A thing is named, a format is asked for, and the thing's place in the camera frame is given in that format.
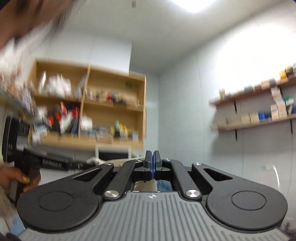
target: ceiling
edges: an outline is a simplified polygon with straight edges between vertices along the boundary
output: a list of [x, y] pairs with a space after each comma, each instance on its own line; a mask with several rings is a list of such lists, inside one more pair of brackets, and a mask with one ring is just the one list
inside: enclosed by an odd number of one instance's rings
[[190, 50], [282, 0], [216, 0], [192, 14], [170, 0], [91, 0], [69, 25], [133, 41], [131, 66], [160, 72]]

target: shelf bracket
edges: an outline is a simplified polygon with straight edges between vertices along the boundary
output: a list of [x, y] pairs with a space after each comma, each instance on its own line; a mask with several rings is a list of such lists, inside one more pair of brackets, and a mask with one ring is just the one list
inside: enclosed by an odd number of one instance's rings
[[293, 123], [292, 123], [292, 120], [290, 120], [290, 125], [291, 125], [291, 134], [293, 135]]
[[233, 103], [234, 103], [235, 113], [237, 114], [237, 103], [236, 103], [236, 101], [234, 101]]

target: hair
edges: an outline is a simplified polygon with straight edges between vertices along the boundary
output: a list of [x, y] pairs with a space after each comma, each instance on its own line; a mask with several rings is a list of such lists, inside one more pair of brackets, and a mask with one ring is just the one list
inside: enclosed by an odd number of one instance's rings
[[[67, 22], [73, 10], [75, 3], [77, 3], [78, 1], [79, 0], [72, 0], [68, 8], [64, 10], [64, 12], [60, 16], [58, 16], [56, 19], [53, 20], [52, 27], [47, 37], [55, 35], [65, 25], [65, 23]], [[41, 10], [42, 4], [43, 4], [43, 0], [40, 0], [39, 5], [35, 11], [35, 14], [39, 13], [39, 11]], [[30, 5], [30, 0], [17, 0], [16, 6], [15, 6], [15, 13], [17, 15], [23, 14], [28, 10], [29, 5]], [[18, 41], [19, 41], [19, 38], [17, 36], [14, 37], [14, 50], [17, 49]]]

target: wooden bookcase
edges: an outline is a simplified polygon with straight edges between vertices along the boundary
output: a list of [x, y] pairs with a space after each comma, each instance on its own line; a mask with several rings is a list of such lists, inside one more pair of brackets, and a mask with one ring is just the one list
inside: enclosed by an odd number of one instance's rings
[[[70, 79], [72, 92], [85, 74], [87, 74], [87, 78], [81, 99], [60, 98], [34, 93], [36, 106], [46, 106], [51, 109], [63, 101], [77, 103], [81, 107], [80, 117], [87, 115], [92, 118], [94, 126], [112, 126], [118, 120], [128, 129], [139, 132], [139, 142], [116, 138], [97, 141], [84, 136], [79, 125], [78, 135], [64, 134], [60, 136], [58, 133], [50, 132], [42, 140], [44, 145], [79, 149], [94, 149], [96, 145], [130, 145], [135, 150], [143, 149], [146, 136], [145, 75], [134, 72], [129, 74], [116, 73], [91, 65], [35, 60], [28, 77], [28, 83], [32, 81], [35, 89], [38, 88], [40, 77], [44, 71], [46, 71], [47, 78], [62, 74], [65, 78]], [[98, 91], [118, 92], [128, 98], [129, 103], [120, 105], [112, 102], [102, 103], [88, 100], [85, 96], [85, 90], [90, 90], [93, 93]]]

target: orange fingernail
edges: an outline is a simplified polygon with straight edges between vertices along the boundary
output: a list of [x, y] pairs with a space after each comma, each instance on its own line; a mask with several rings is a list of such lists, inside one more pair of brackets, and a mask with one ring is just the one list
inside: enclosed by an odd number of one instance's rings
[[24, 177], [24, 182], [29, 183], [30, 182], [30, 178]]

